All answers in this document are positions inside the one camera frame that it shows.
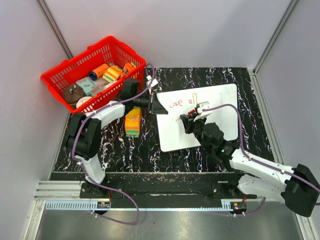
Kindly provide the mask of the white whiteboard black frame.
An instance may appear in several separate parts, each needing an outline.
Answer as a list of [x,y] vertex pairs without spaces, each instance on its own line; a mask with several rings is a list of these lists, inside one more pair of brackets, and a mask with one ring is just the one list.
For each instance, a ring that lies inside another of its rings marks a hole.
[[[180,115],[187,114],[197,104],[208,102],[210,108],[231,104],[238,106],[238,88],[234,83],[214,85],[183,90],[161,92],[157,94],[159,102],[168,111],[168,114],[158,114],[157,126],[160,150],[172,152],[187,148],[200,146],[196,137],[186,134]],[[219,129],[224,132],[224,139],[227,141],[238,138],[238,115],[230,107],[216,109],[210,114],[207,123],[216,123]]]

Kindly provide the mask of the red capped whiteboard marker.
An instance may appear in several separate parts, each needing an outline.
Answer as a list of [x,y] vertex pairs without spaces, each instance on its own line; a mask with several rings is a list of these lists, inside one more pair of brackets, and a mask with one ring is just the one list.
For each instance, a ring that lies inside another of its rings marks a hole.
[[176,119],[176,121],[181,120],[182,117],[188,117],[189,115],[194,114],[195,112],[196,112],[196,110],[195,110],[195,109],[192,109],[192,110],[188,111],[187,113],[180,114],[180,115],[178,116],[178,118]]

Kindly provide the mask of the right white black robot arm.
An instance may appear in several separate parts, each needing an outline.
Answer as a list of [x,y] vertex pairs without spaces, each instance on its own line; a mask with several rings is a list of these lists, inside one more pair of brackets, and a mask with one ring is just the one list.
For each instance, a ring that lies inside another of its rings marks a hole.
[[231,172],[237,172],[228,183],[233,198],[255,195],[276,200],[292,212],[310,217],[318,205],[320,184],[311,170],[303,165],[288,166],[271,162],[243,150],[236,140],[225,140],[216,123],[193,111],[179,116],[184,132],[195,136],[213,159]]

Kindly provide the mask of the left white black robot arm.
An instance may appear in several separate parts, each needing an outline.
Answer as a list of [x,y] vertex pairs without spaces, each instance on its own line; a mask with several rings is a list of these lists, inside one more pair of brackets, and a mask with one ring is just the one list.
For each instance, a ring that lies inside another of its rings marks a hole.
[[101,130],[113,121],[122,118],[135,107],[146,108],[154,115],[167,115],[168,111],[158,100],[153,87],[158,81],[147,76],[147,88],[138,93],[138,81],[133,78],[125,80],[115,100],[89,113],[72,115],[63,146],[69,150],[85,173],[85,179],[92,183],[91,192],[98,198],[107,195],[108,185],[103,182],[106,177],[101,167],[98,151],[101,143]]

